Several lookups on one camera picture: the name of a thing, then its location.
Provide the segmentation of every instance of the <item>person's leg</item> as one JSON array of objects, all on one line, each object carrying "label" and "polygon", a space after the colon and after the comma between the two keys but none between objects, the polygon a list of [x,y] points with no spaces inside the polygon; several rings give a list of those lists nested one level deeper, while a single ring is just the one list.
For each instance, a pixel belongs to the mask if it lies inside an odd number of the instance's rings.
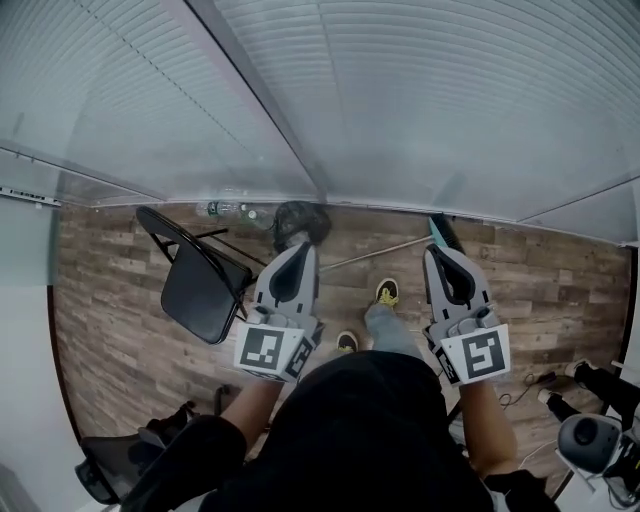
[{"label": "person's leg", "polygon": [[578,384],[584,385],[600,400],[611,405],[622,416],[624,425],[631,425],[640,404],[639,388],[593,366],[586,359],[569,364],[565,368],[565,375],[573,377]]},{"label": "person's leg", "polygon": [[560,393],[554,393],[548,389],[541,389],[538,393],[538,400],[545,404],[561,423],[569,416],[580,414],[580,411],[574,409],[564,401]]},{"label": "person's leg", "polygon": [[395,352],[423,360],[413,336],[393,312],[398,299],[398,283],[394,279],[383,279],[376,290],[375,303],[364,316],[373,338],[372,350]]}]

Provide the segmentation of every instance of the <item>jeans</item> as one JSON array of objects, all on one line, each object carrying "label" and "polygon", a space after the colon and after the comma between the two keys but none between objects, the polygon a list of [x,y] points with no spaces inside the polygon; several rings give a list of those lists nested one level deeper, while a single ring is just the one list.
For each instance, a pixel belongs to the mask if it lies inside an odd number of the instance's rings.
[{"label": "jeans", "polygon": [[[424,361],[413,336],[389,306],[374,304],[364,315],[364,322],[373,338],[371,350],[405,354]],[[341,355],[344,355],[344,352],[333,350],[324,362]]]}]

